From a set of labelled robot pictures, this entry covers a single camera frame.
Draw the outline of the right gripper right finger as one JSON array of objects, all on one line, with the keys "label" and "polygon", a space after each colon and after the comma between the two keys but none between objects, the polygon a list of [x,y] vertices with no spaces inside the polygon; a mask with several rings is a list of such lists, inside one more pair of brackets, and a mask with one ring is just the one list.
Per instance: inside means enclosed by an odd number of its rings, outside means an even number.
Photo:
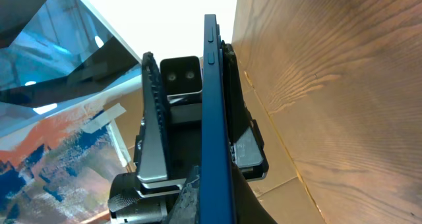
[{"label": "right gripper right finger", "polygon": [[276,224],[262,207],[236,164],[231,164],[237,224]]}]

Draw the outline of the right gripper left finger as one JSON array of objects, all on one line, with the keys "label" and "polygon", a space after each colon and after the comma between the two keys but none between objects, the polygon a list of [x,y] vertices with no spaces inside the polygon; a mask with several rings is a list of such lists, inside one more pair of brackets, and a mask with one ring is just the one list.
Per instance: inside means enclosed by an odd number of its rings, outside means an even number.
[{"label": "right gripper left finger", "polygon": [[165,224],[199,224],[200,213],[200,167],[194,166]]}]

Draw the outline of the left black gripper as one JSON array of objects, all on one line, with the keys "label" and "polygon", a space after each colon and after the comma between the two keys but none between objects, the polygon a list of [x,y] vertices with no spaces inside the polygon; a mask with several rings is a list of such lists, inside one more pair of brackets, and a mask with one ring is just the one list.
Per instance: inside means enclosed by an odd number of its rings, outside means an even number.
[{"label": "left black gripper", "polygon": [[[248,181],[264,179],[269,164],[257,121],[243,98],[237,57],[222,42],[223,86],[231,159]],[[117,175],[108,208],[113,223],[159,223],[201,161],[202,72],[197,57],[157,64],[142,56],[143,124],[135,139],[132,173]]]}]

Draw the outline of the blue Galaxy smartphone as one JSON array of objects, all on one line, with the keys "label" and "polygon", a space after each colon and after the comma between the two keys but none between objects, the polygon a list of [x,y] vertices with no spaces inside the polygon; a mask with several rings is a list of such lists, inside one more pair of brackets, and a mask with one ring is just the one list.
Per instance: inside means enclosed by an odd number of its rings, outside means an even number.
[{"label": "blue Galaxy smartphone", "polygon": [[235,223],[220,45],[216,16],[207,14],[204,16],[199,217],[201,224]]}]

